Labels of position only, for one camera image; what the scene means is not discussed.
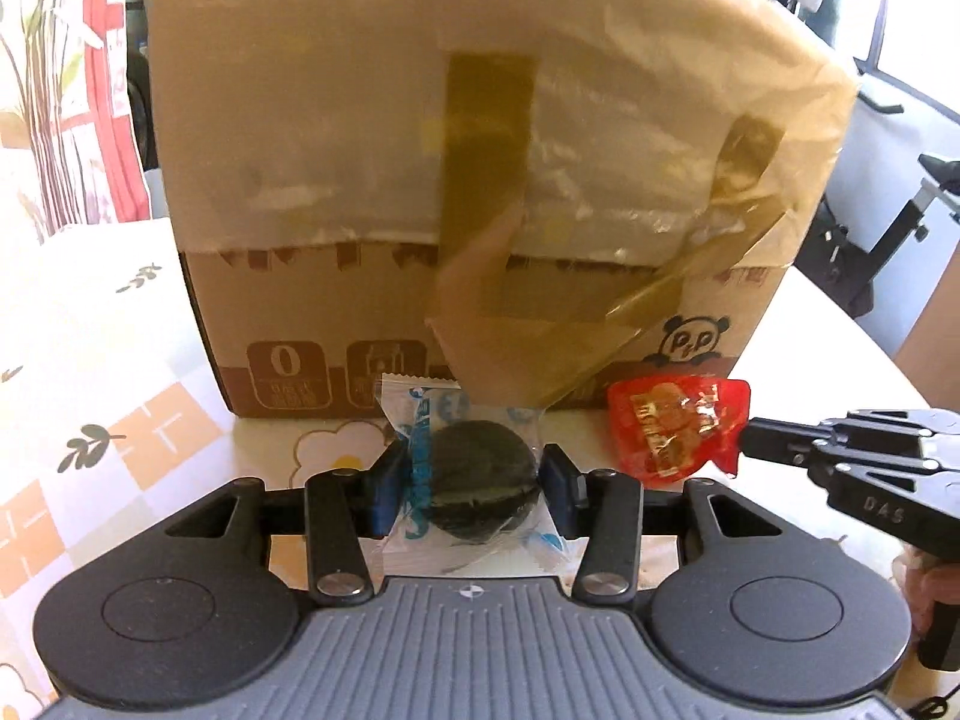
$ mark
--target black round food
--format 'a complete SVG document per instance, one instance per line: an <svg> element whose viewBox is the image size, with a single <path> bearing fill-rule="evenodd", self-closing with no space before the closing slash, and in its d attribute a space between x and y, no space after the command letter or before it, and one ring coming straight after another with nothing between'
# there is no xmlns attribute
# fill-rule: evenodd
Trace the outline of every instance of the black round food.
<svg viewBox="0 0 960 720"><path fill-rule="evenodd" d="M483 543L520 525L536 503L536 459L510 428L458 422L431 437L430 521Z"/></svg>

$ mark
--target red candy wrapper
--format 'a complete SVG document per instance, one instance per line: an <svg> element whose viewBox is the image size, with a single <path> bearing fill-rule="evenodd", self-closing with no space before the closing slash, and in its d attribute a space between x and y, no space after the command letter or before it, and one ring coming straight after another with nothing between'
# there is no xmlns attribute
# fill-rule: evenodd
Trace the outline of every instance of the red candy wrapper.
<svg viewBox="0 0 960 720"><path fill-rule="evenodd" d="M712 460L736 475L750 385L714 376L646 376L607 390L620 470L645 485L685 479Z"/></svg>

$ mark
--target cardboard box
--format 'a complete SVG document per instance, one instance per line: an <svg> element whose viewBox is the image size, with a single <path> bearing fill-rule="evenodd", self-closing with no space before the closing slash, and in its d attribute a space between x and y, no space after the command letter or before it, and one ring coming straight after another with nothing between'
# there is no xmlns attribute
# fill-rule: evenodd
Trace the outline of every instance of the cardboard box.
<svg viewBox="0 0 960 720"><path fill-rule="evenodd" d="M515 406L727 373L856 95L770 0L152 8L176 240L245 416L375 415L386 371Z"/></svg>

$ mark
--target wrapped snack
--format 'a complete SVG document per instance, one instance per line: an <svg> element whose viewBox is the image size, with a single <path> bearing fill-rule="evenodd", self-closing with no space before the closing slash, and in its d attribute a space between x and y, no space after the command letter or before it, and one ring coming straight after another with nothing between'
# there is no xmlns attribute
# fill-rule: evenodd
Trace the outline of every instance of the wrapped snack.
<svg viewBox="0 0 960 720"><path fill-rule="evenodd" d="M685 479L712 460L736 475L750 386L712 376L648 376L608 390L620 469L645 485Z"/></svg>
<svg viewBox="0 0 960 720"><path fill-rule="evenodd" d="M440 575L492 553L512 553L526 574L565 562L536 483L537 410L480 406L456 382L401 375L385 375L378 397L413 461L383 549L389 573Z"/></svg>

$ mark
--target metal screw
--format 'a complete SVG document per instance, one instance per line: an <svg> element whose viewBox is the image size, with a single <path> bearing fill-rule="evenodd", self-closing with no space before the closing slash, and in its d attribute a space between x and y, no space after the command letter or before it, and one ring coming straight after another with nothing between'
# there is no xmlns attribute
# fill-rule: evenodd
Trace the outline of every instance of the metal screw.
<svg viewBox="0 0 960 720"><path fill-rule="evenodd" d="M627 591L630 584L619 574L610 571L598 571L587 574L583 581L584 590L590 595L619 595Z"/></svg>
<svg viewBox="0 0 960 720"><path fill-rule="evenodd" d="M329 595L332 598L349 598L349 596L358 595L363 592L365 586L367 583L359 576L346 571L337 571L317 580L317 589L323 595Z"/></svg>

